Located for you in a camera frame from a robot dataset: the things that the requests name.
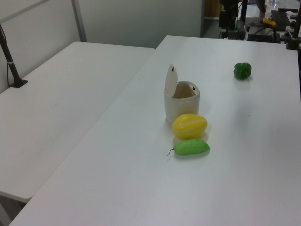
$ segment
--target black cable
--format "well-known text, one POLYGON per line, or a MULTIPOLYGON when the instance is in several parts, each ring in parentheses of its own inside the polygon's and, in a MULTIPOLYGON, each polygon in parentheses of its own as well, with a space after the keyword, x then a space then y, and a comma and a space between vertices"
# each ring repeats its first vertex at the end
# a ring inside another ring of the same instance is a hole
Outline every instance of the black cable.
POLYGON ((1 26, 1 24, 0 24, 0 30, 1 30, 1 33, 3 34, 5 42, 6 42, 6 36, 5 36, 4 30, 3 30, 2 26, 1 26))
MULTIPOLYGON (((3 34, 4 40, 6 42, 6 36, 5 36, 4 30, 3 30, 2 26, 1 26, 1 24, 0 24, 0 31, 3 34)), ((6 63, 6 79, 8 81, 8 63, 6 63)))
POLYGON ((238 21, 238 13, 239 13, 239 10, 240 10, 240 7, 242 5, 242 2, 240 3, 239 7, 238 7, 238 10, 237 10, 237 19, 236 19, 236 22, 238 21))
POLYGON ((254 35, 257 35, 258 32, 261 32, 261 31, 264 30, 264 29, 266 29, 266 27, 263 27, 263 28, 259 29, 258 31, 254 32, 254 34, 251 35, 252 40, 254 41, 254 35))
POLYGON ((268 36, 268 34, 269 34, 270 32, 272 32, 272 31, 273 31, 273 29, 269 30, 268 33, 267 33, 265 36, 268 36))
POLYGON ((6 79, 8 81, 8 63, 6 63, 6 64, 7 64, 7 67, 6 67, 6 79))
POLYGON ((285 30, 289 35, 290 35, 290 37, 292 37, 293 36, 293 32, 292 31, 288 31, 288 30, 285 30))

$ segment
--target equipment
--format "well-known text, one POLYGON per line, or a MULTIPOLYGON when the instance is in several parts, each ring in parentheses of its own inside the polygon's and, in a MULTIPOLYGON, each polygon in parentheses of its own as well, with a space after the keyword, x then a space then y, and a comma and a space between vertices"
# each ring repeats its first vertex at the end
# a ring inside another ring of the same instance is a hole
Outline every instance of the equipment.
MULTIPOLYGON (((246 36, 245 21, 248 1, 242 1, 240 21, 236 23, 238 17, 239 2, 240 0, 220 0, 220 3, 224 6, 224 10, 220 12, 219 20, 219 27, 222 28, 222 38, 243 40, 246 36)), ((265 0, 255 0, 255 3, 259 10, 264 12, 265 0)))
POLYGON ((286 12, 280 12, 272 10, 272 19, 277 23, 277 31, 284 32, 286 26, 290 25, 290 20, 288 19, 286 12))
POLYGON ((26 84, 27 81, 22 80, 19 76, 19 73, 16 69, 15 63, 13 61, 13 58, 11 57, 10 51, 8 49, 8 45, 7 45, 7 42, 6 42, 6 37, 5 37, 4 31, 3 31, 1 25, 0 25, 0 45, 2 47, 5 58, 7 60, 7 64, 9 65, 9 68, 10 68, 11 73, 13 74, 13 77, 14 77, 14 80, 15 80, 15 82, 11 85, 11 87, 20 88, 21 86, 26 84))
POLYGON ((298 38, 300 26, 301 26, 301 4, 299 6, 299 12, 297 16, 296 25, 293 31, 293 35, 288 38, 286 49, 299 50, 299 44, 301 43, 301 40, 298 38))

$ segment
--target yellow object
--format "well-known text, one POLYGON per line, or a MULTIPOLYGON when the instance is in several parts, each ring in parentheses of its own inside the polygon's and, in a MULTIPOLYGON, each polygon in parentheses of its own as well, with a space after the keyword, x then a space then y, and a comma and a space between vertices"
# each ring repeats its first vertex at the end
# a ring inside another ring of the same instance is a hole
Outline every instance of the yellow object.
POLYGON ((277 25, 275 21, 272 21, 272 20, 270 20, 270 19, 268 19, 268 18, 266 18, 266 17, 263 19, 263 22, 264 22, 265 24, 272 25, 273 27, 275 27, 275 26, 277 25))
POLYGON ((207 120, 197 114, 182 114, 173 122, 172 131, 181 140, 199 138, 207 128, 207 120))

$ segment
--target white wall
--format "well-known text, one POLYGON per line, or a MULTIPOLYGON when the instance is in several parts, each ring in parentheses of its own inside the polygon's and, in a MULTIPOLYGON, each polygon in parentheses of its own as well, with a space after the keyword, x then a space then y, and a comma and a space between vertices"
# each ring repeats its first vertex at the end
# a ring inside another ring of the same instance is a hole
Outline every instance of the white wall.
MULTIPOLYGON (((70 0, 47 1, 1 25, 21 78, 72 42, 79 41, 70 0)), ((0 93, 7 88, 6 59, 0 48, 0 93)))
POLYGON ((204 0, 78 0, 88 42, 156 48, 166 35, 200 37, 204 0))
POLYGON ((0 0, 0 23, 9 20, 9 18, 13 18, 15 15, 21 14, 34 6, 42 4, 45 1, 47 0, 0 0))

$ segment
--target white container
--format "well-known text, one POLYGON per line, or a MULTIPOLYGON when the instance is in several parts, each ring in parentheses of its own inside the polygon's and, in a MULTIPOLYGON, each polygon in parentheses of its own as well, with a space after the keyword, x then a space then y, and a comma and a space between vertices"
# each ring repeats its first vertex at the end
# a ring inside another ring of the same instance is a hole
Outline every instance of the white container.
POLYGON ((164 104, 167 121, 173 123, 182 114, 198 114, 199 89, 189 81, 178 82, 178 73, 173 65, 168 68, 165 89, 164 104))

